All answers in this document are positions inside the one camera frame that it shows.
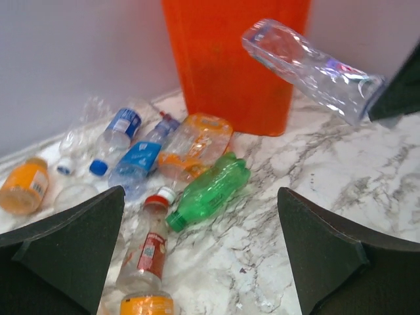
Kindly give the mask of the clear crushed bottle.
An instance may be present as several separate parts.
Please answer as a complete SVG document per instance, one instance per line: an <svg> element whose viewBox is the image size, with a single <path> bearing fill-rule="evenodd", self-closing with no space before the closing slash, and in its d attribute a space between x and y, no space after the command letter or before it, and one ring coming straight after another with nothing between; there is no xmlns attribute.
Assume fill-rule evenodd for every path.
<svg viewBox="0 0 420 315"><path fill-rule="evenodd" d="M103 98L89 97L63 136L59 146L60 155L72 159L85 158L95 141L96 126L110 114L110 106Z"/></svg>
<svg viewBox="0 0 420 315"><path fill-rule="evenodd" d="M255 23L243 33L241 42L256 61L350 125L363 120L385 86L383 76L338 61L273 19Z"/></svg>

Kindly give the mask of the large crushed orange bottle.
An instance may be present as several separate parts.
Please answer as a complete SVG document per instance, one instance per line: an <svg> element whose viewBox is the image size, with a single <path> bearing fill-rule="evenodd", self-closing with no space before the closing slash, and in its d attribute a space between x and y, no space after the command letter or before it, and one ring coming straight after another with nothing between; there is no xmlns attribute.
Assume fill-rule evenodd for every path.
<svg viewBox="0 0 420 315"><path fill-rule="evenodd" d="M228 151L233 132L223 118L189 115L159 153L160 173L169 180L193 181Z"/></svg>

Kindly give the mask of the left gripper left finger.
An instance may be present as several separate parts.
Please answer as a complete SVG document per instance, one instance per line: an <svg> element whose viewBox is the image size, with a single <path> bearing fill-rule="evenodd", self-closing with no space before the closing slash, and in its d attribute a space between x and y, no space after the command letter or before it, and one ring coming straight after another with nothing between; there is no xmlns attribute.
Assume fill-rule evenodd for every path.
<svg viewBox="0 0 420 315"><path fill-rule="evenodd" d="M1 234L2 314L96 314L121 226L115 186Z"/></svg>

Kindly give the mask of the orange plastic bin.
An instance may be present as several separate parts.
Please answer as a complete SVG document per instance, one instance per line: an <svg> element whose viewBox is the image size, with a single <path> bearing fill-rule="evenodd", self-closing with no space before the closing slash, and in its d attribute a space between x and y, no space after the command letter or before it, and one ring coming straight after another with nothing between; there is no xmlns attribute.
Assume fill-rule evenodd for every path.
<svg viewBox="0 0 420 315"><path fill-rule="evenodd" d="M293 87L251 58L241 37L263 18L303 33L311 2L166 0L161 4L188 113L224 118L241 133L284 134Z"/></svg>

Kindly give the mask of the small red label bottle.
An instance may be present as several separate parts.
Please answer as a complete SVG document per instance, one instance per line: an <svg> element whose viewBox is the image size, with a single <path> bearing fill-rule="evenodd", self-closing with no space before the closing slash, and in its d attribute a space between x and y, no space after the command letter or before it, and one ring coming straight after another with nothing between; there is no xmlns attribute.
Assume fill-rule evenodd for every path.
<svg viewBox="0 0 420 315"><path fill-rule="evenodd" d="M130 294L161 289L168 237L165 218L175 198L172 189L163 187L144 201L116 280L120 291Z"/></svg>

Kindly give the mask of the small orange juice bottle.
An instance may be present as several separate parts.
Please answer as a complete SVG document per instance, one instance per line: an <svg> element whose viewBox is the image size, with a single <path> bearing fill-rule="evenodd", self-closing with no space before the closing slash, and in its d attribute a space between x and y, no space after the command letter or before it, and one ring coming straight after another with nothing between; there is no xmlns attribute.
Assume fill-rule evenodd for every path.
<svg viewBox="0 0 420 315"><path fill-rule="evenodd" d="M1 208L14 215L36 212L49 187L48 163L31 157L12 170L1 187Z"/></svg>

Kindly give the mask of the white bottle cap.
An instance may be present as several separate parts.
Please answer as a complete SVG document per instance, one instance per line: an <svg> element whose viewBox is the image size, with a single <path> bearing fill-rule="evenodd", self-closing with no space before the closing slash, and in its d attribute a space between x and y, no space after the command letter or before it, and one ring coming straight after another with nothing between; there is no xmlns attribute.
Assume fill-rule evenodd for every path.
<svg viewBox="0 0 420 315"><path fill-rule="evenodd" d="M62 175L72 175L75 171L75 161L70 157L62 157L56 165L56 170Z"/></svg>

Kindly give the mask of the blue label bottle top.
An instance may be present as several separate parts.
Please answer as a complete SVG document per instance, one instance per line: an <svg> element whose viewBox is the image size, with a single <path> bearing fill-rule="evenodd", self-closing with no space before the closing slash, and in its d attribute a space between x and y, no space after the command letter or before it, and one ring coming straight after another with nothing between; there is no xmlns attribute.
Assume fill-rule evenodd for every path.
<svg viewBox="0 0 420 315"><path fill-rule="evenodd" d="M94 157L102 161L117 159L128 150L141 123L142 119L135 110L120 109L98 137Z"/></svg>

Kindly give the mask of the blue bottle cap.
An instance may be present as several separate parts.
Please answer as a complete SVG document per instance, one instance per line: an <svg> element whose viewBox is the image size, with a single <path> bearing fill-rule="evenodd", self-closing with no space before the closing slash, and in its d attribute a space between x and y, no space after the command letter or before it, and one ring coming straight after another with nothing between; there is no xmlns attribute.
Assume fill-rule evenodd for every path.
<svg viewBox="0 0 420 315"><path fill-rule="evenodd" d="M108 164L99 159L94 159L89 166L89 171L98 177L104 176L107 170Z"/></svg>

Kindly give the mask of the clear crushed bottle back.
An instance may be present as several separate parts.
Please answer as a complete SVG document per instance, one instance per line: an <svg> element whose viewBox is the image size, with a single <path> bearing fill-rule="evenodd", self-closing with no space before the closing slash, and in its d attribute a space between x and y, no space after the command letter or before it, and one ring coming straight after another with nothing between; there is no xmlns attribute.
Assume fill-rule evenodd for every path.
<svg viewBox="0 0 420 315"><path fill-rule="evenodd" d="M60 155L72 159L85 158L95 141L96 126L110 114L110 106L103 98L89 97L63 136L59 146Z"/></svg>

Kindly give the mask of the green sprite bottle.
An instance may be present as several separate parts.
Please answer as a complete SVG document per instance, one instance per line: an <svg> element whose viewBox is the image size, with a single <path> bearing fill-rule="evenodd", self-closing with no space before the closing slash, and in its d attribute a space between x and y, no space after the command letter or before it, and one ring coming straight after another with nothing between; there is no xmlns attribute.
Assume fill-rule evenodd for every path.
<svg viewBox="0 0 420 315"><path fill-rule="evenodd" d="M183 192L179 205L166 223L175 232L212 217L230 198L246 185L251 171L246 160L228 152L191 182Z"/></svg>

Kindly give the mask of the blue label water bottle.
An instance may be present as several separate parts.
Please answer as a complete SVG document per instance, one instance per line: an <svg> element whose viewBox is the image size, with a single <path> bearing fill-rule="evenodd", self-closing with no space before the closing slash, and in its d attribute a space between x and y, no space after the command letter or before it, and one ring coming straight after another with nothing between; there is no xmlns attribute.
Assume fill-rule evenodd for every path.
<svg viewBox="0 0 420 315"><path fill-rule="evenodd" d="M154 166L169 134L180 123L169 115L164 118L118 161L108 177L108 186L121 186L125 201L135 201L146 189L148 173Z"/></svg>

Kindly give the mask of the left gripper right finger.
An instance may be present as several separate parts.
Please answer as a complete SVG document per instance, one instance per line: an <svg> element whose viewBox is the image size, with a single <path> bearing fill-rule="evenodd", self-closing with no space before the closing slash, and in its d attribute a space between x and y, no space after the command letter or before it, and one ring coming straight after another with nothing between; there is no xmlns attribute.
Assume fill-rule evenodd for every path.
<svg viewBox="0 0 420 315"><path fill-rule="evenodd" d="M303 314L418 314L419 244L278 190L278 214Z"/></svg>

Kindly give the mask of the red screwdriver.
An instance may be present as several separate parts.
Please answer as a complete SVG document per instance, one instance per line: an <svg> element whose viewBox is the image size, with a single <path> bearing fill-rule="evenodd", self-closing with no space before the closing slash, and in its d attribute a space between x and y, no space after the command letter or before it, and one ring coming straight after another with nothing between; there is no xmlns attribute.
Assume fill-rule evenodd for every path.
<svg viewBox="0 0 420 315"><path fill-rule="evenodd" d="M165 121L171 121L173 119L170 114L160 110L154 103L150 103L150 105Z"/></svg>

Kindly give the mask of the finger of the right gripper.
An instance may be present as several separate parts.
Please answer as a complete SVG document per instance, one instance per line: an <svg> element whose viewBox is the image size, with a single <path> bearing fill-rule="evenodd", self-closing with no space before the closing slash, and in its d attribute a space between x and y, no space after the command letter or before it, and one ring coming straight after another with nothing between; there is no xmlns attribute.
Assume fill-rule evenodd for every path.
<svg viewBox="0 0 420 315"><path fill-rule="evenodd" d="M406 115L419 112L419 43L386 84L367 114L371 122L393 128Z"/></svg>

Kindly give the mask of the clear plastic cup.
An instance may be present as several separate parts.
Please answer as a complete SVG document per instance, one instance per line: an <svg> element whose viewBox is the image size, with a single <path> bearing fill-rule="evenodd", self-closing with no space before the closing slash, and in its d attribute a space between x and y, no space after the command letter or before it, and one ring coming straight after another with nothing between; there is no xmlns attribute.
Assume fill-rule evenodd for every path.
<svg viewBox="0 0 420 315"><path fill-rule="evenodd" d="M63 211L75 207L98 194L98 190L91 184L72 184L63 188L54 200L54 209Z"/></svg>

